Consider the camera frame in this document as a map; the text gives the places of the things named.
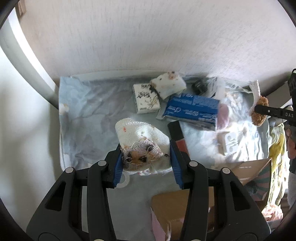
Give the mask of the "brown sponge ball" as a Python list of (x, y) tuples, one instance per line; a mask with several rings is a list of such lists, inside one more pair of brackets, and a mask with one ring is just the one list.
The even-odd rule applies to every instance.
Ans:
[(250, 113), (252, 123), (255, 126), (262, 126), (265, 122), (267, 115), (264, 113), (264, 107), (268, 106), (269, 100), (266, 97), (261, 96)]

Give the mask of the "blue foil package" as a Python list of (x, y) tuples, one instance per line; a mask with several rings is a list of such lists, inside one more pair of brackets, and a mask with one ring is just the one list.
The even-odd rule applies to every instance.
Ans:
[(172, 95), (161, 106), (157, 119), (165, 118), (193, 123), (208, 130), (216, 130), (220, 101), (189, 93)]

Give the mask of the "white stained gauze cloth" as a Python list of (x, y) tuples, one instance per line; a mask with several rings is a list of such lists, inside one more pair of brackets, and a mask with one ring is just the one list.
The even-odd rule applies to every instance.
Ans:
[(124, 118), (115, 124), (115, 130), (126, 173), (147, 176), (172, 171), (170, 140), (159, 129), (142, 121)]

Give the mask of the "white tissue pack black calligraphy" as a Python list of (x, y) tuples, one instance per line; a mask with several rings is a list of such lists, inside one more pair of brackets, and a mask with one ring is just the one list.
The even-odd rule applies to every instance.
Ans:
[(159, 98), (149, 83), (133, 85), (137, 114), (154, 113), (161, 108)]

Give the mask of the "yellow floral bedding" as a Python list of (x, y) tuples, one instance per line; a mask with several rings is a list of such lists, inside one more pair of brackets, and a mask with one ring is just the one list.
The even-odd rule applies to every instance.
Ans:
[(287, 141), (284, 124), (270, 127), (269, 158), (271, 158), (271, 186), (268, 204), (280, 205), (287, 189), (290, 160), (287, 156)]

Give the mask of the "brown cardboard box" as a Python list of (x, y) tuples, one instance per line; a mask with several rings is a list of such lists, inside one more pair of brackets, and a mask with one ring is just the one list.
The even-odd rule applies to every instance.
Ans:
[[(218, 165), (229, 168), (246, 188), (260, 210), (267, 205), (271, 184), (271, 160)], [(152, 197), (152, 231), (156, 240), (178, 240), (185, 218), (189, 190), (161, 193)]]

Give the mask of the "white plastic wrapper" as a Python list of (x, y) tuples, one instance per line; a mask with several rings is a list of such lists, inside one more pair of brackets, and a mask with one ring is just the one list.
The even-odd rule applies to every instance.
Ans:
[(225, 81), (219, 77), (212, 77), (206, 80), (207, 92), (205, 94), (208, 98), (217, 100), (224, 99), (225, 96)]

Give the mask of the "black round cap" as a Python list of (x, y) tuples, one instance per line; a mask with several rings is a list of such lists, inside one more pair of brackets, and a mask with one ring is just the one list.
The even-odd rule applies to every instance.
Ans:
[(203, 95), (207, 92), (207, 84), (199, 78), (192, 84), (192, 90), (196, 95)]

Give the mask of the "floral light blue tablecloth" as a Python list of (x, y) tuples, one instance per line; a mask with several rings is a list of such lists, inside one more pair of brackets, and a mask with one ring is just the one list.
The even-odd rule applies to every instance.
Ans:
[[(120, 78), (82, 81), (62, 77), (59, 89), (59, 117), (62, 133), (61, 167), (83, 169), (106, 157), (118, 146), (115, 124), (123, 118), (143, 121), (168, 135), (168, 119), (158, 120), (155, 113), (137, 114), (132, 87), (148, 78)], [(229, 108), (226, 132), (238, 135), (239, 149), (225, 156), (218, 138), (220, 131), (209, 131), (182, 122), (181, 130), (190, 158), (207, 168), (220, 164), (265, 159), (271, 140), (269, 124), (256, 127), (248, 111), (253, 95), (248, 87), (219, 80), (218, 98)], [(154, 195), (176, 191), (173, 173), (142, 176), (133, 174), (124, 188), (107, 191), (116, 237), (120, 240), (154, 240), (151, 199)]]

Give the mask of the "white spotted rolled cloth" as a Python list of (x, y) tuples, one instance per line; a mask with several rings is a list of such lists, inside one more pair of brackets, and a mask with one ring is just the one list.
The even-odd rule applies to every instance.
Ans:
[(150, 81), (161, 99), (174, 94), (181, 94), (187, 89), (184, 79), (177, 72), (167, 72)]

